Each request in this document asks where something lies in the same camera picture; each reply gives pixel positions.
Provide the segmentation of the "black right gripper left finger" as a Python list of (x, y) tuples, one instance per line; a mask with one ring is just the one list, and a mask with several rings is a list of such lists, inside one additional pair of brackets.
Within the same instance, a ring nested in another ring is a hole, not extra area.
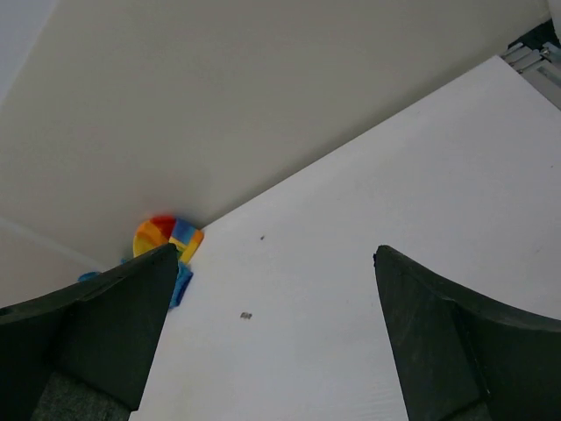
[(174, 292), (176, 248), (1, 309), (3, 420), (127, 420)]

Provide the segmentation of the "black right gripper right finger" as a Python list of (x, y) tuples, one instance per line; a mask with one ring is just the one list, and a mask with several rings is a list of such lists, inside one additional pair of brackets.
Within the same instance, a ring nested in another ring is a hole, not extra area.
[(560, 323), (481, 295), (391, 246), (373, 256), (411, 420), (558, 420)]

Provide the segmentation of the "rainbow striped hooded jacket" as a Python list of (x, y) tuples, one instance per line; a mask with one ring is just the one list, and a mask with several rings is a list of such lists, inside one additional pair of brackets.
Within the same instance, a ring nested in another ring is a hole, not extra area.
[(123, 258), (118, 268), (125, 266), (134, 258), (149, 253), (160, 246), (171, 244), (175, 248), (177, 272), (174, 289), (168, 306), (165, 310), (160, 308), (158, 313), (166, 314), (180, 305), (183, 295), (193, 277), (189, 263), (204, 234), (187, 220), (169, 215), (160, 215), (142, 222), (135, 231), (132, 240), (132, 257)]

